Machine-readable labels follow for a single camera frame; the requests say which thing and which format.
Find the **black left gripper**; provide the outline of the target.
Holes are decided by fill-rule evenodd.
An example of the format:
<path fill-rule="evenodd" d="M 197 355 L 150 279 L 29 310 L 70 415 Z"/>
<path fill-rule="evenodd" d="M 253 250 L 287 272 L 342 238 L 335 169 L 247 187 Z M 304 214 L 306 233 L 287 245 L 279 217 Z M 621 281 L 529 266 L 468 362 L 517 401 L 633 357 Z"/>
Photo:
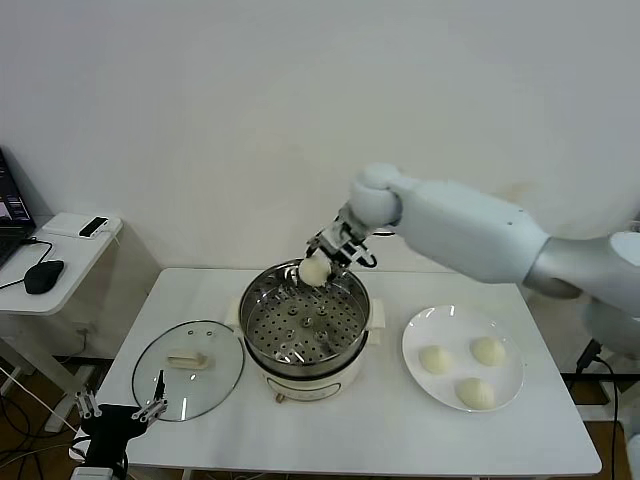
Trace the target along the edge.
<path fill-rule="evenodd" d="M 146 432 L 145 423 L 153 423 L 167 409 L 164 370 L 157 375 L 152 399 L 144 407 L 102 404 L 92 391 L 75 393 L 81 428 L 90 437 L 86 450 L 86 467 L 110 468 L 125 466 L 128 442 Z"/>

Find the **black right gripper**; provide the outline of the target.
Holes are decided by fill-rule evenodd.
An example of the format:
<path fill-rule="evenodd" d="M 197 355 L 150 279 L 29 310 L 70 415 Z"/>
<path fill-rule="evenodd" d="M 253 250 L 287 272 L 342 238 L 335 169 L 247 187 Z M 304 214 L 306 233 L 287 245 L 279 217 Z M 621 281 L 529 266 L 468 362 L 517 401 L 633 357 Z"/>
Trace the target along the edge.
<path fill-rule="evenodd" d="M 336 249 L 323 234 L 313 236 L 307 242 L 306 258 L 322 254 L 329 261 L 327 282 L 342 276 L 353 262 L 368 255 L 364 241 L 370 233 L 365 223 L 352 213 L 339 213 L 335 218 Z"/>

